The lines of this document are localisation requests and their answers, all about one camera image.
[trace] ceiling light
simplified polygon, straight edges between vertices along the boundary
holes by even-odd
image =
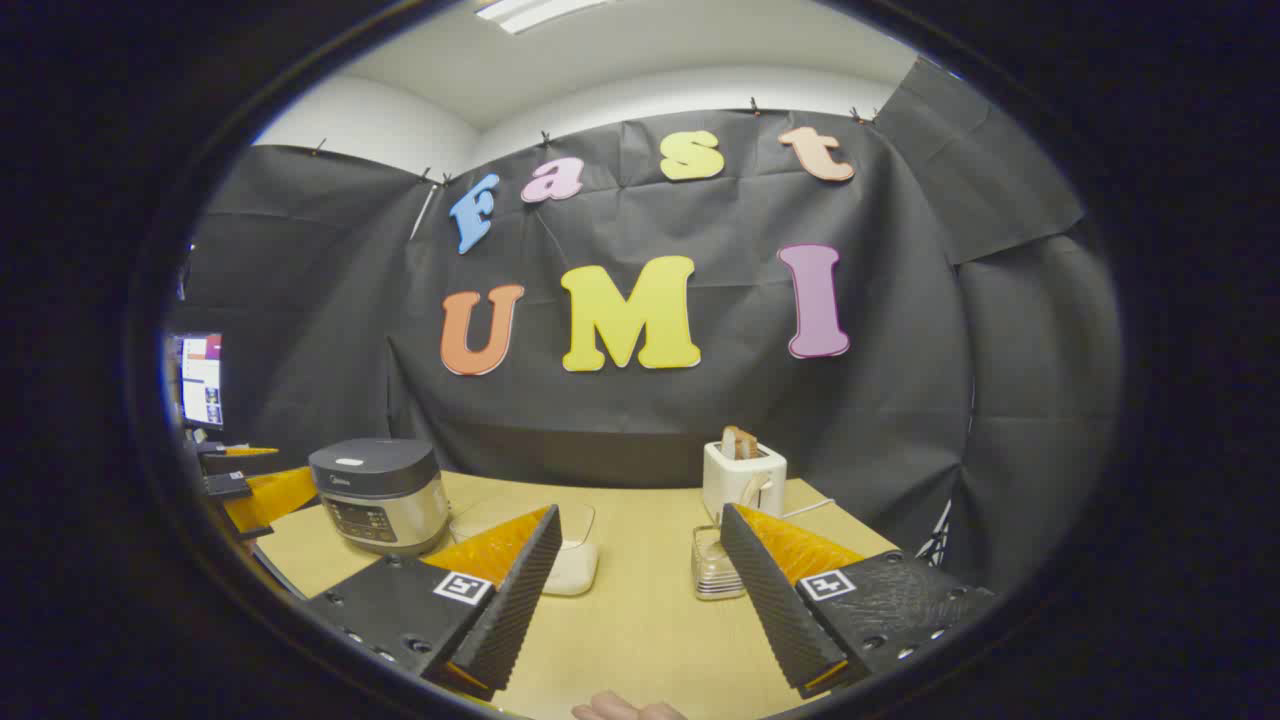
[[[476,12],[483,19],[494,20],[502,29],[515,35],[536,24],[566,15],[575,10],[600,5],[608,0],[498,0]]]

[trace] foam letter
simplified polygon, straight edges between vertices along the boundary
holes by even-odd
[[[658,167],[671,179],[709,178],[724,169],[724,156],[712,150],[717,145],[719,140],[704,129],[673,132],[658,145],[666,158]]]
[[[849,336],[840,329],[831,270],[840,252],[823,245],[792,245],[778,250],[778,259],[791,268],[796,292],[796,336],[787,350],[800,359],[842,355]]]
[[[805,127],[780,135],[778,142],[795,149],[800,164],[815,178],[845,181],[854,177],[852,165],[833,161],[827,151],[828,147],[840,147],[835,137],[818,135],[818,131]]]
[[[480,215],[493,213],[493,193],[489,190],[494,187],[498,187],[498,176],[489,173],[449,209],[449,217],[458,222],[458,255],[471,250],[489,232],[492,223]]]
[[[645,331],[640,364],[645,368],[692,368],[703,354],[689,338],[685,281],[694,261],[680,255],[654,258],[640,270],[628,300],[599,265],[575,268],[561,278],[570,293],[570,347],[564,369],[599,370],[604,354],[595,348],[595,331],[613,364],[626,368],[631,351]]]
[[[552,160],[534,170],[534,181],[520,191],[520,199],[525,202],[541,202],[552,200],[568,200],[582,190],[582,183],[577,178],[582,177],[582,160],[577,158],[561,158]]]
[[[489,345],[480,352],[467,350],[467,325],[471,309],[480,302],[479,292],[456,292],[444,299],[444,332],[440,333],[440,361],[456,375],[483,375],[507,357],[511,347],[511,323],[516,314],[516,301],[525,288],[504,284],[489,291],[493,302],[493,322],[489,324]]]

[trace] white wall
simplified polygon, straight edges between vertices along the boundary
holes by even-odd
[[[910,63],[902,67],[902,77]],[[483,132],[468,168],[541,142],[541,132],[559,137],[607,123],[680,113],[749,108],[750,99],[762,109],[813,110],[847,115],[858,108],[872,117],[895,87],[858,77],[806,70],[732,65],[696,68],[630,78],[593,87],[515,113],[502,124]]]
[[[297,145],[355,155],[431,178],[471,168],[477,133],[461,118],[385,85],[333,76],[300,97],[253,145]]]

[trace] rice cooker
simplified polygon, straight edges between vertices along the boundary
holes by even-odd
[[[412,555],[443,539],[449,503],[429,442],[348,439],[312,452],[308,461],[329,519],[356,546]]]

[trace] screw hole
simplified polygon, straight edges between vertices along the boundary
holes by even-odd
[[[428,644],[426,642],[421,641],[420,638],[413,638],[413,637],[404,638],[404,647],[410,648],[413,652],[421,653],[421,655],[426,655],[428,652],[431,652],[431,646],[430,644]]]

